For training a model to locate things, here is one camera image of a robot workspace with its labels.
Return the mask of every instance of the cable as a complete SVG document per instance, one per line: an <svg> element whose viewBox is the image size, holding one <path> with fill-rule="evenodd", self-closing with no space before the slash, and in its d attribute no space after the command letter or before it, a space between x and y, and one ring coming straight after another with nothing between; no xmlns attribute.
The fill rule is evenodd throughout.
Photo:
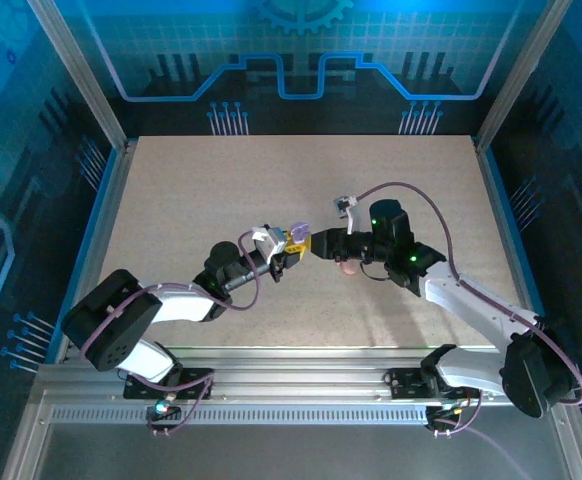
<svg viewBox="0 0 582 480"><path fill-rule="evenodd" d="M418 195L420 195L422 198L424 198L426 200L426 202L431 206L431 208L433 208L433 211L437 215L438 220L440 220L440 224L442 225L442 229L444 230L444 235L445 235L446 240L447 240L447 256L449 257L449 260L448 260L449 269L451 270L451 274L453 275L453 278L455 278L456 282L458 282L462 287L464 287L466 290L471 292L473 295L478 297L483 302L485 302L488 305L490 305L491 307L497 309L498 311L500 311L501 313L503 313L507 317L524 325L531 332L533 332L535 335L537 335L542 341L544 341L544 343L546 343L549 346L549 348L551 350L553 350L553 352L560 358L560 360L562 360L562 362L566 365L566 367L569 369L571 374L574 376L574 378L576 379L576 381L580 385L580 398L576 398L574 400L560 400L560 403L563 403L565 405L582 405L582 374L580 373L580 370L578 370L578 367L576 366L576 364L573 361L571 361L571 359L567 356L567 354L564 353L564 351L546 333L544 333L538 327L533 325L527 319L525 319L525 318L521 317L520 315L518 315L517 313L511 311L506 306L501 305L499 302L496 302L495 300L492 300L491 298L487 297L482 292L476 290L475 288L473 288L471 285L469 285L467 282L465 282L464 280L462 280L460 278L460 274L458 273L458 270L455 266L455 261L453 258L453 242L451 240L451 232L449 231L449 226L447 225L447 222L444 219L442 212L440 211L438 206L435 204L435 202L431 199L431 197L429 197L426 193L424 193L418 187L411 185L410 183L386 182L386 183L382 183L376 187L373 187L372 189L364 192L362 195L359 195L356 198L357 198L358 202L360 202L360 201L364 200L366 197L368 197L369 195L377 192L378 190L386 188L386 187L408 188L409 190L416 192Z"/></svg>
<svg viewBox="0 0 582 480"><path fill-rule="evenodd" d="M87 360L86 358L86 352L89 350L89 348L91 348L91 345L93 345L93 342L96 341L96 339L102 334L102 332L109 326L109 324L111 322L113 322L113 320L115 320L116 318L118 318L120 315L122 315L122 313L124 312L124 309L127 308L136 298L144 295L147 292L154 292L154 291L158 291L161 288L176 288L176 289L182 289L185 291L193 291L196 292L197 294L201 295L204 298L207 298L209 300L211 300L214 303L217 303L218 305L220 305L221 307L227 308L229 310L236 310L239 312L245 311L245 310L249 310L250 308L253 308L253 306L257 303L258 301L258 297L260 295L260 275L258 274L258 269L255 266L255 262L253 261L253 259L251 258L251 255L249 255L249 252L247 252L246 248L244 247L243 244L243 240L246 236L250 235L252 232L251 230L244 232L242 235L240 235L240 238L238 239L238 247L240 248L240 251L242 252L242 254L244 255L244 257L247 259L247 263L249 264L249 267L251 268L251 271L253 272L253 277L255 280L255 295L253 296L253 300L251 301L251 303L249 303L248 305L244 306L244 307L240 307L240 306L236 306L236 305L231 305L229 303L225 303L222 300L219 300L217 298L215 298L214 296L212 296L209 292L207 292L206 290L204 290L202 287L199 287L198 285L195 285L193 283L189 283L189 284L184 284L184 283L158 283L155 285L150 285L148 287L145 287L141 290L138 290L137 292L132 293L131 295L129 295L127 298L125 298L110 314L107 318L104 319L104 321L98 325L98 327L93 331L93 333L91 333L91 335L89 336L89 338L87 338L87 340L84 342L84 344L82 345L82 348L80 349L80 358L82 360Z"/></svg>
<svg viewBox="0 0 582 480"><path fill-rule="evenodd" d="M236 310L236 311L245 311L245 310L249 310L250 308L252 308L258 301L258 297L260 294L260 275L258 273L258 269L255 265L255 262L253 261L253 259L251 258L251 255L249 255L249 252L247 252L247 249L244 247L244 239L250 235L252 233L251 230L248 230L246 232L244 232L242 235L240 235L240 238L238 238L238 248L240 249L240 251L242 252L242 254L244 255L244 257L247 260L247 263L249 264L249 267L251 268L251 271L253 272L253 278L255 280L255 295L253 296L253 300L251 301L251 303L249 303L248 305L244 306L244 307L240 307L240 306L236 306L236 305L231 305L228 303L225 303L215 297L213 297L211 294L209 294L206 290L202 289L201 287L193 284L193 283L189 283L189 284L182 284L182 283L161 283L161 284L156 284L156 285L150 285L148 287L145 287L141 290L138 290L137 292L134 292L133 294L129 295L129 297L127 297L126 299L124 299L108 316L107 318L104 319L104 321L98 326L98 328L96 328L93 333L91 333L91 335L89 336L89 338L84 342L84 344L82 345L82 348L80 349L80 358L82 360L87 360L86 358L86 352L89 350L89 348L91 347L91 345L93 345L93 342L96 341L96 339L102 334L102 332L109 326L109 324L115 320L116 318L118 318L123 312L124 309L126 307L128 307L136 298L140 297L141 295L147 293L147 292L152 292L152 291L157 291L160 288L163 287L167 287L167 288L181 288L182 290L186 290L186 291L194 291L196 293L198 293L199 295L211 300L214 303L217 303L218 305L220 305L221 307L230 309L230 310ZM193 407L191 408L191 410L189 410L189 413L187 414L187 416L182 420L182 422L180 422L178 425L176 425L175 427L171 427L168 429L165 429L164 431L159 431L156 430L155 428L153 428L153 424L151 422L151 420L149 419L147 422L147 426L152 429L153 434L154 435L165 435L165 436L169 436L169 434L171 432L175 432L177 430L179 430L180 428L182 428L184 425L187 424L187 422L189 421L189 419L193 416L193 413L195 412L196 408L198 407L200 401L202 400L202 398L204 397L204 395L207 393L207 391L209 390L209 387L211 386L211 384L213 383L213 377L214 374L209 373L201 378L198 378L196 380L193 380L192 382L188 382L185 384L181 384L181 385L177 385L175 387L164 387L162 385L158 385L157 383L153 383L149 380L147 380L146 378L142 377L141 375L136 375L132 372L128 372L129 375L133 376L135 379L137 379L140 383L146 385L149 388L152 388L153 390L158 390L161 392L179 392L181 390L185 390L187 388L191 388L194 387L196 385L199 385L200 383L204 382L204 388L202 389L200 396L198 397L198 399L196 400L195 404L193 405Z"/></svg>
<svg viewBox="0 0 582 480"><path fill-rule="evenodd" d="M473 413L469 417L469 420L467 420L467 422L463 425L460 425L460 422L458 421L458 423L455 424L456 428L451 430L449 432L449 435L455 435L456 433L460 433L463 430L466 430L467 428L469 428L469 426L473 423L473 421L478 416L478 412L480 411L480 407L482 407L482 391L480 391L480 395L478 396L478 404L475 406L475 410L473 411Z"/></svg>
<svg viewBox="0 0 582 480"><path fill-rule="evenodd" d="M446 420L444 418L439 418L439 419L437 419L437 421L440 423L446 423L447 425L457 426L457 423L454 422L453 420ZM480 437L482 440L484 440L489 445L491 445L493 448L495 448L498 452L500 452L502 454L502 456L511 464L511 466L513 468L515 468L515 470L520 474L520 476L522 478L524 478L526 480L532 480L531 475L529 475L527 472L524 471L524 469L520 466L520 464L518 462L516 462L515 458L513 458L511 456L511 454L509 452L507 452L506 449L502 445L500 445L498 442L496 442L494 439L492 439L486 433L482 433L481 431L476 430L475 428L467 426L466 430L468 432L471 432L472 434Z"/></svg>
<svg viewBox="0 0 582 480"><path fill-rule="evenodd" d="M362 270L362 273L364 273L364 276L367 278L370 278L371 280L375 280L376 282L386 282L387 280L390 279L390 277L374 277L372 275L369 275L365 270L364 270L364 262L360 262L360 270Z"/></svg>
<svg viewBox="0 0 582 480"><path fill-rule="evenodd" d="M207 393L207 390L209 390L209 387L211 386L211 383L213 383L213 374L211 373L209 375L211 375L211 378L210 379L207 379L204 382L204 388L202 388L202 390L200 391L200 395L198 396L198 398L196 399L195 403L191 407L191 410L189 410L189 412L187 413L187 415L176 426L174 426L174 427L168 427L168 428L165 428L164 430L158 430L158 429L155 428L155 426L154 426L155 424L149 418L149 420L147 421L147 426L153 432L153 435L155 435L155 436L157 436L157 435L163 435L165 437L168 437L170 434L172 434L174 432L177 432L182 427L184 427L187 423L189 423L189 420L191 420L191 418L193 417L193 414L195 413L196 409L198 408L198 405L200 404L200 401L204 398L204 395Z"/></svg>

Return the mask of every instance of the wooden table surface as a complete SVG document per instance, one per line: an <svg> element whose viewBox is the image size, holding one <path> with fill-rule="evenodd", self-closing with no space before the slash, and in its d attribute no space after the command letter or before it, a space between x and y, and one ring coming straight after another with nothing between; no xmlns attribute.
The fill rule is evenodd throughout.
<svg viewBox="0 0 582 480"><path fill-rule="evenodd" d="M504 249L471 139L465 136L142 137L102 269L126 268L144 284L188 283L210 248L236 241L253 226L314 232L345 226L333 200L390 180L427 192L445 215L461 271L517 301ZM360 228L370 228L373 200L396 198L416 239L446 254L430 207L414 193L383 190L362 202ZM372 265L369 272L384 273ZM248 312L226 312L204 324L154 325L150 338L193 346L400 346L446 342L486 345L473 329L438 306L390 282L308 255L282 281L263 279ZM252 285L234 303L253 296Z"/></svg>

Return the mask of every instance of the gear graphic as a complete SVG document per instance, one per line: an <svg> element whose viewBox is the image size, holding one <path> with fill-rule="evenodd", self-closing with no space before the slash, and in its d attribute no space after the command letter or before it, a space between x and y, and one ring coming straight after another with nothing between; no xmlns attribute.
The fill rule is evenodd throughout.
<svg viewBox="0 0 582 480"><path fill-rule="evenodd" d="M18 51L26 39L29 18L26 0L0 0L0 41Z"/></svg>
<svg viewBox="0 0 582 480"><path fill-rule="evenodd" d="M352 6L352 0L257 0L255 8L271 28L304 35L307 31L318 33L320 27L330 28L335 20L342 20L344 9Z"/></svg>

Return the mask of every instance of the yellow block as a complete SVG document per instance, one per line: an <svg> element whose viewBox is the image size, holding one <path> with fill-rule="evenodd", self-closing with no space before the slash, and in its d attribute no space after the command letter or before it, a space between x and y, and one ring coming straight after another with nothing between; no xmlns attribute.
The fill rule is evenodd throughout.
<svg viewBox="0 0 582 480"><path fill-rule="evenodd" d="M285 232L287 235L287 246L284 251L287 253L300 253L300 260L304 257L304 252L311 250L311 235L309 235L302 243L293 243L293 237L289 232Z"/></svg>

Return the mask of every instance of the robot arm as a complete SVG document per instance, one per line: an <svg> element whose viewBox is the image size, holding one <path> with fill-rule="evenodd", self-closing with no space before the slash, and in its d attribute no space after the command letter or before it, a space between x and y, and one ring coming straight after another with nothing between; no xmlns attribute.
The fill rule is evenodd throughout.
<svg viewBox="0 0 582 480"><path fill-rule="evenodd" d="M354 197L341 197L336 207L348 215L356 203ZM369 213L371 232L318 232L311 251L337 262L354 258L362 264L383 263L395 284L457 315L496 347L496 352L478 353L441 346L422 362L423 380L432 391L470 387L506 395L527 415L541 417L572 390L569 368L537 334L536 313L499 298L455 271L444 255L416 242L397 200L375 202ZM539 333L554 341L553 332Z"/></svg>
<svg viewBox="0 0 582 480"><path fill-rule="evenodd" d="M336 200L338 211L350 219L356 203L355 197ZM254 270L269 273L277 283L283 270L310 249L336 262L383 263L396 285L454 313L496 347L493 353L478 353L441 346L421 364L427 391L444 394L469 387L504 394L527 415L541 417L572 390L565 362L529 331L538 330L534 312L498 298L458 274L444 255L416 242L397 200L380 200L369 211L371 232L353 231L351 221L348 228L313 235L306 224L289 232L266 225L253 229L257 248L248 254L252 264L236 245L220 242L188 285L143 288L129 272L118 270L69 312L62 330L99 371L121 368L161 388L175 387L182 383L182 365L161 345L142 339L147 328L161 321L206 322L227 308L245 309L232 307L231 291L254 280Z"/></svg>
<svg viewBox="0 0 582 480"><path fill-rule="evenodd" d="M62 321L62 331L81 349L97 370L120 368L151 383L177 384L181 365L161 345L142 339L153 323L188 320L208 322L232 306L231 294L259 276L269 273L279 282L285 269L304 255L309 242L306 224L289 232L280 228L254 228L256 250L240 256L231 242L213 246L204 270L194 281L143 287L126 270L109 275L80 301Z"/></svg>

